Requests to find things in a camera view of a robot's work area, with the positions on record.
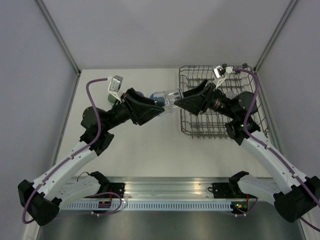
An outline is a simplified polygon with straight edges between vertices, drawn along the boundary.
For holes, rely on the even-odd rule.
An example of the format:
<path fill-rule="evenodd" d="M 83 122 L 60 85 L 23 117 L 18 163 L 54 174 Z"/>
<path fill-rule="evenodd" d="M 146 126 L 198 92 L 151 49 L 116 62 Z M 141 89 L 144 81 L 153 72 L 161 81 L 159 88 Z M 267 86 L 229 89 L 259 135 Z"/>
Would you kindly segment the purple plastic cup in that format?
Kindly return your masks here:
<path fill-rule="evenodd" d="M 137 92 L 139 96 L 144 97 L 144 94 L 140 91 Z"/>

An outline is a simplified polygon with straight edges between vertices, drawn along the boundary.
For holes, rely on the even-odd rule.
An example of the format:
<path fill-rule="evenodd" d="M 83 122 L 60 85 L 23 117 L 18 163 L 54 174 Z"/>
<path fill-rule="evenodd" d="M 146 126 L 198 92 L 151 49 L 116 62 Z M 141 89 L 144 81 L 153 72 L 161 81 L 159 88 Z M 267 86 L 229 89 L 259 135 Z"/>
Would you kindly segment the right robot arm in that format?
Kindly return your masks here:
<path fill-rule="evenodd" d="M 270 143 L 251 116 L 258 111 L 254 93 L 243 91 L 228 98 L 213 83 L 204 80 L 185 91 L 174 104 L 193 115 L 212 110 L 231 119 L 228 136 L 249 151 L 272 176 L 275 185 L 241 171 L 229 178 L 228 192 L 235 198 L 248 194 L 270 203 L 286 221 L 293 223 L 320 202 L 320 179 L 298 170 Z"/>

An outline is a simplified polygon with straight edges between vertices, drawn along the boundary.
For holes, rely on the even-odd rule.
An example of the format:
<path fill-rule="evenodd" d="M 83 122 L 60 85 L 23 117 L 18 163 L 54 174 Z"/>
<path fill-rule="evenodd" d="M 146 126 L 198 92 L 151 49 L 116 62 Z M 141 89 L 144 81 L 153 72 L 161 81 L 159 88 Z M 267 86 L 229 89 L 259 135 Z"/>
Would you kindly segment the blue plastic cup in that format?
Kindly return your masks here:
<path fill-rule="evenodd" d="M 164 92 L 154 92 L 150 95 L 150 99 L 154 101 L 154 104 L 157 107 L 164 107 L 166 105 L 166 100 L 164 96 Z"/>

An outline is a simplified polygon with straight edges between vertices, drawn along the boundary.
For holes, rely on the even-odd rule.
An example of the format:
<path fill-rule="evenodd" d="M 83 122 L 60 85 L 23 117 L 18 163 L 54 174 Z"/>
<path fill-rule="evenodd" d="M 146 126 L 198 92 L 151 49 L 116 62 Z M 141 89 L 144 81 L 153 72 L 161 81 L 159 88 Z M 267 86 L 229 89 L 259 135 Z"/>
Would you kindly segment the green plastic cup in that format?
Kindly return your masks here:
<path fill-rule="evenodd" d="M 109 94 L 107 99 L 111 105 L 114 105 L 118 101 L 118 99 L 114 97 L 112 94 Z"/>

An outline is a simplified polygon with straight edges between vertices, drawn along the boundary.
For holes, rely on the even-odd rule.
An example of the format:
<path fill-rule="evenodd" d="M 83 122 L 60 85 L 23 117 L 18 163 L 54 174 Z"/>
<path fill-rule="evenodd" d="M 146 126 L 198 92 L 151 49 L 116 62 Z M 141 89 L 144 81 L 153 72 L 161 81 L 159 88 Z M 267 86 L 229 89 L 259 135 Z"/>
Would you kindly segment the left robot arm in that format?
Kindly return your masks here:
<path fill-rule="evenodd" d="M 142 126 L 164 112 L 165 103 L 142 96 L 133 88 L 122 94 L 118 103 L 108 111 L 97 108 L 94 103 L 87 107 L 81 121 L 85 131 L 65 159 L 36 179 L 24 179 L 18 184 L 23 223 L 36 222 L 45 226 L 56 218 L 62 208 L 73 202 L 93 195 L 106 197 L 109 180 L 99 171 L 90 173 L 83 181 L 70 187 L 65 187 L 65 183 L 109 147 L 114 138 L 109 132 L 111 129 L 129 120 Z"/>

